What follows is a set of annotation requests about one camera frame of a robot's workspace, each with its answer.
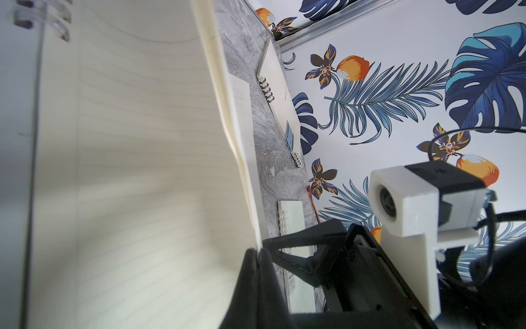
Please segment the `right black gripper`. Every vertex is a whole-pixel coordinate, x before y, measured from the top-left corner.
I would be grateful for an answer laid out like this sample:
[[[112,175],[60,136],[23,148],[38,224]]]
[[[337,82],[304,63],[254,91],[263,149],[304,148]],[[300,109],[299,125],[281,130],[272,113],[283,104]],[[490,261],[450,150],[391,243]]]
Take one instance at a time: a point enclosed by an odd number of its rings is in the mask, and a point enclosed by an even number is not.
[[[304,258],[279,250],[340,243],[342,249],[330,275],[320,252]],[[346,231],[341,222],[332,219],[296,233],[265,239],[262,246],[271,251],[275,264],[310,286],[319,287],[327,280],[323,291],[328,313],[336,318],[337,328],[436,327],[363,226],[353,224]]]

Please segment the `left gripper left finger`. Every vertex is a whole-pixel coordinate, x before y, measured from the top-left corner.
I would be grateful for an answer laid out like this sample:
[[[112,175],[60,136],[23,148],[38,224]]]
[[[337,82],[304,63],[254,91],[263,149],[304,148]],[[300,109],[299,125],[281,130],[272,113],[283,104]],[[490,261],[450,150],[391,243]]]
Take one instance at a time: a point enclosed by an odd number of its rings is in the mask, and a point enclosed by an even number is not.
[[[258,260],[248,249],[242,262],[230,306],[220,328],[258,328]]]

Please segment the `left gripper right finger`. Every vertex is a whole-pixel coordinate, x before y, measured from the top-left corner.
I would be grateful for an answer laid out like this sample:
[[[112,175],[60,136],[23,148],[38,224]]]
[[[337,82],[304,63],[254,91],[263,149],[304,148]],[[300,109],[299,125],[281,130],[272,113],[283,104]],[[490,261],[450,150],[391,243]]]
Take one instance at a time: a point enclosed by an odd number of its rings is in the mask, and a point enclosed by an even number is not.
[[[296,328],[267,249],[261,249],[258,254],[258,327]]]

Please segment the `cream spiral notebook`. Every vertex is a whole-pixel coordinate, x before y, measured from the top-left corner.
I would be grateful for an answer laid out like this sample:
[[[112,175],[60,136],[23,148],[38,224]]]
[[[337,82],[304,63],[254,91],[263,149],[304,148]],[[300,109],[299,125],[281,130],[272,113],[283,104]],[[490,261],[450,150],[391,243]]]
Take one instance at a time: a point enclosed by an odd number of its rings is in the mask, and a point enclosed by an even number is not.
[[[219,328],[261,244],[215,1],[1,2],[1,327]]]

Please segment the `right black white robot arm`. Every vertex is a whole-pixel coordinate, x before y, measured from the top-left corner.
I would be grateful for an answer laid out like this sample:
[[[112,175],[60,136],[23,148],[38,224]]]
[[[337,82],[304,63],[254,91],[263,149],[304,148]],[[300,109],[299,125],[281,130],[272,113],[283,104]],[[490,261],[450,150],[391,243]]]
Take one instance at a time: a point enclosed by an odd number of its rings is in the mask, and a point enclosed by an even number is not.
[[[293,313],[300,328],[524,328],[525,240],[494,253],[493,271],[466,288],[447,277],[448,253],[436,281],[442,313],[433,317],[386,252],[361,225],[330,220],[266,239],[272,261],[325,294],[323,313]]]

